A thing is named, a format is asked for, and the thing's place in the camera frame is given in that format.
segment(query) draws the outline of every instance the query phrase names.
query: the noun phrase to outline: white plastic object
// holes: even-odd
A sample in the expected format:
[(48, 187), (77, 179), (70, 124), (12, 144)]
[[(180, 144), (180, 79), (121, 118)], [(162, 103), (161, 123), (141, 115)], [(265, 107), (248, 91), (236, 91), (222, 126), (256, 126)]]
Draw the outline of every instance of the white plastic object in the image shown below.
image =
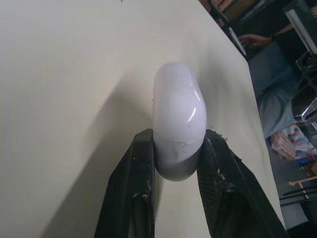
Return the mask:
[(205, 102), (191, 68), (163, 65), (154, 81), (153, 140), (155, 166), (164, 178), (180, 181), (193, 174), (206, 126)]

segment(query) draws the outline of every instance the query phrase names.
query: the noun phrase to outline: person's arm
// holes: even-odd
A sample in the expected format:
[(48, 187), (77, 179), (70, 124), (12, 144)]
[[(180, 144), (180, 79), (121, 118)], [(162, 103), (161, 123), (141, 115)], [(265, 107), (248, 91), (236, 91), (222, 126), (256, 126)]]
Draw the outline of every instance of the person's arm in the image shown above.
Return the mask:
[[(317, 16), (317, 5), (312, 7), (312, 14), (314, 16)], [(243, 45), (243, 47), (246, 47), (246, 46), (250, 48), (265, 47), (265, 46), (268, 46), (270, 43), (272, 43), (273, 38), (275, 38), (276, 36), (279, 36), (281, 34), (286, 34), (286, 33), (287, 33), (286, 35), (289, 35), (288, 32), (292, 29), (293, 29), (293, 25), (288, 24), (282, 30), (277, 32), (273, 37), (263, 37), (263, 36), (258, 36), (254, 34), (247, 34), (247, 35), (240, 36), (239, 40), (241, 41), (241, 44)]]
[(282, 30), (276, 33), (276, 35), (292, 30), (294, 27), (292, 24), (285, 26)]

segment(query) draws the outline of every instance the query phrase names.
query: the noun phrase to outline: floor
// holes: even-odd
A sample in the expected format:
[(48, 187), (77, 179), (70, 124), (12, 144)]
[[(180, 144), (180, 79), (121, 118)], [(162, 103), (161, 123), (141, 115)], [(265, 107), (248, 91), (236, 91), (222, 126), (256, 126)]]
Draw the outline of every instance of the floor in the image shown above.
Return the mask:
[[(279, 197), (283, 197), (283, 193), (293, 191), (296, 189), (299, 189), (299, 186), (290, 186), (288, 184), (288, 181), (290, 180), (299, 180), (299, 179), (305, 179), (308, 176), (306, 173), (299, 169), (299, 166), (294, 161), (289, 161), (286, 159), (282, 159), (279, 157), (279, 155), (272, 150), (269, 140), (265, 140), (270, 162), (272, 166), (272, 171), (276, 183), (276, 188)], [(299, 203), (283, 206), (281, 207), (283, 219), (285, 222), (286, 229), (290, 229), (296, 225), (299, 225), (301, 223), (304, 223), (307, 221), (307, 218), (303, 212), (303, 209)]]

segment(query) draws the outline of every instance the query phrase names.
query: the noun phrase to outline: person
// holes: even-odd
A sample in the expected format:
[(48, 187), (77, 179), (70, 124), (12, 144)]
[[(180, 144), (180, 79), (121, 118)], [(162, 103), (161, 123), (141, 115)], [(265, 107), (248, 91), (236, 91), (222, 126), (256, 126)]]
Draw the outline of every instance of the person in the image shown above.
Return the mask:
[[(312, 13), (317, 15), (316, 5)], [(248, 64), (266, 139), (295, 122), (291, 98), (301, 79), (295, 61), (307, 50), (291, 24), (272, 37), (247, 34), (239, 39), (244, 47), (263, 48)]]

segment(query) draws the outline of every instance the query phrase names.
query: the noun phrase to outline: blue jeans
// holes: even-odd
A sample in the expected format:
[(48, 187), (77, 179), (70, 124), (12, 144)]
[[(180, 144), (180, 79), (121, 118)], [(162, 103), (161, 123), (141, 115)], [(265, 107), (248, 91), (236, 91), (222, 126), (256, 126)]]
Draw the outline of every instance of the blue jeans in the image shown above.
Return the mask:
[(277, 43), (273, 42), (249, 62), (264, 137), (294, 123), (291, 98), (301, 75), (286, 61)]

